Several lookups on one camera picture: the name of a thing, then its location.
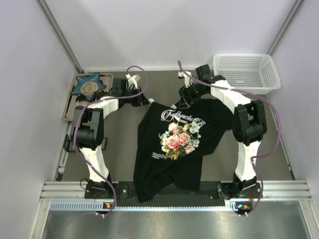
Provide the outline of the black floral t-shirt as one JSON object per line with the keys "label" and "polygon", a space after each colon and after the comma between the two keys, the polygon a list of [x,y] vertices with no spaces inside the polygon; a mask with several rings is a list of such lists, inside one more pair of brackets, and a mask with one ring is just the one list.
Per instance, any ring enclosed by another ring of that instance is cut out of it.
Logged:
{"label": "black floral t-shirt", "polygon": [[188,109],[152,103],[138,126],[134,187],[140,203],[164,187],[197,192],[202,159],[232,129],[233,113],[220,101],[200,99]]}

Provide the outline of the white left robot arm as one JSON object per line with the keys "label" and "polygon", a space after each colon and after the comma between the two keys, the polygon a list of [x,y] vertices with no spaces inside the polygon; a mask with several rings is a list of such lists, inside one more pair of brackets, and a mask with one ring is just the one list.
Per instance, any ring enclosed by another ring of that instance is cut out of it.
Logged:
{"label": "white left robot arm", "polygon": [[103,156],[104,119],[125,104],[133,107],[149,105],[143,89],[138,85],[139,75],[127,74],[114,79],[108,94],[88,106],[76,107],[71,139],[76,153],[83,157],[89,169],[84,187],[86,199],[106,199],[114,196],[115,188]]}

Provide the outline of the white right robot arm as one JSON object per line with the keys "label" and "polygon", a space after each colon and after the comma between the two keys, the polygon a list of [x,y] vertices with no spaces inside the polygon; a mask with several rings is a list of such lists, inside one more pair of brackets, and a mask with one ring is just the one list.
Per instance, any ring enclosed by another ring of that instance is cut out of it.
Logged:
{"label": "white right robot arm", "polygon": [[214,75],[208,65],[196,68],[197,76],[180,68],[178,77],[184,80],[179,95],[184,108],[189,108],[203,95],[210,94],[233,113],[232,132],[238,142],[238,160],[231,184],[219,183],[219,196],[229,200],[250,193],[257,184],[256,155],[267,132],[264,104],[251,100],[233,88],[221,75]]}

